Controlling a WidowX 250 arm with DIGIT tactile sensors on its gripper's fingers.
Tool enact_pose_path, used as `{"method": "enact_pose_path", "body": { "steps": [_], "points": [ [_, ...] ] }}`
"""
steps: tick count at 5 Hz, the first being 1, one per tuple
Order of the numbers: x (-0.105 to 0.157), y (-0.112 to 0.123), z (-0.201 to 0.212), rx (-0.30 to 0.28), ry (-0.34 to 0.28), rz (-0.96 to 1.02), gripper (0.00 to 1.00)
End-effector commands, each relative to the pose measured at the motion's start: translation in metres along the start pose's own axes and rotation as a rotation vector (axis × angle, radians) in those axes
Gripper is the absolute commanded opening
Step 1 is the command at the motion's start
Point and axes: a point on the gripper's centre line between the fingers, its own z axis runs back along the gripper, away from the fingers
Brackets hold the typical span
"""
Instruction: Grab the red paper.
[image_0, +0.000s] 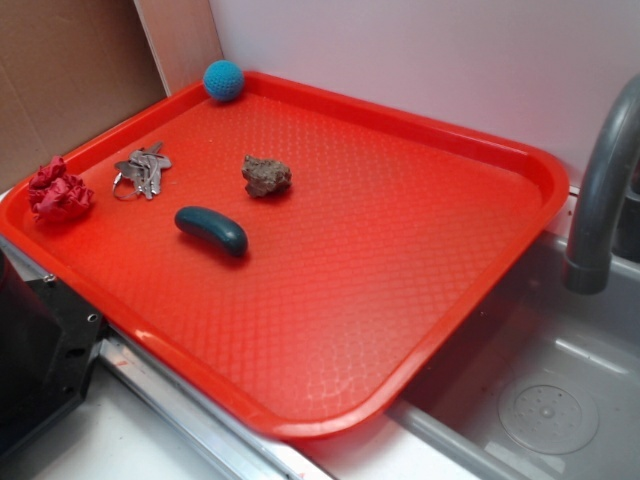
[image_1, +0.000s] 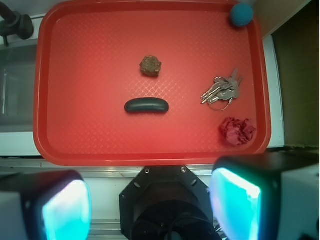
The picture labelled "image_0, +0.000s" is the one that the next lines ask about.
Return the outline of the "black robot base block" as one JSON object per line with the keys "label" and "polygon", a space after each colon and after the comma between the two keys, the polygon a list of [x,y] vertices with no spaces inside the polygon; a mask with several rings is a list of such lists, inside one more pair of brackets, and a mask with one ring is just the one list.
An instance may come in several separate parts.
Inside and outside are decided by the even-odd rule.
{"label": "black robot base block", "polygon": [[1,458],[86,398],[105,325],[58,279],[23,279],[1,256]]}

